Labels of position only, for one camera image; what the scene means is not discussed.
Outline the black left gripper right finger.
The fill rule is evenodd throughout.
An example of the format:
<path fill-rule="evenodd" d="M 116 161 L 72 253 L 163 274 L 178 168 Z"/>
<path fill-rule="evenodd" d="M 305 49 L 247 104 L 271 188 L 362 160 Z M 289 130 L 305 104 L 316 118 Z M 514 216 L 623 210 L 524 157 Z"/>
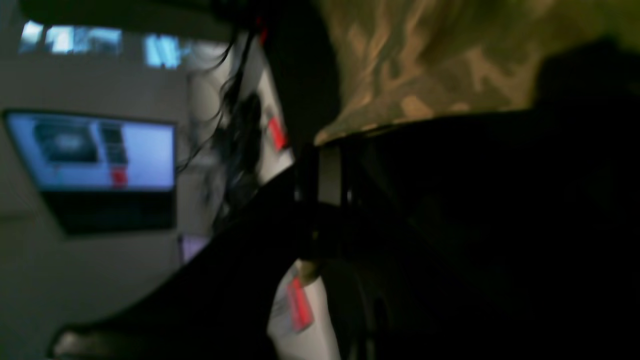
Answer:
<path fill-rule="evenodd" d="M 542 107 L 353 136 L 320 235 L 340 355 L 637 360 L 639 108 Z"/>

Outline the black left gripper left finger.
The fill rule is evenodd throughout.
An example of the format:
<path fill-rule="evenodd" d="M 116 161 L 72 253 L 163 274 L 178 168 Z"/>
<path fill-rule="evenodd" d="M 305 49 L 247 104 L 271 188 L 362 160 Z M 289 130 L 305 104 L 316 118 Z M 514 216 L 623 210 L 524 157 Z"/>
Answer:
<path fill-rule="evenodd" d="M 262 187 L 237 218 L 158 289 L 89 323 L 62 326 L 51 360 L 295 360 L 268 324 L 282 278 L 307 249 L 319 151 Z"/>

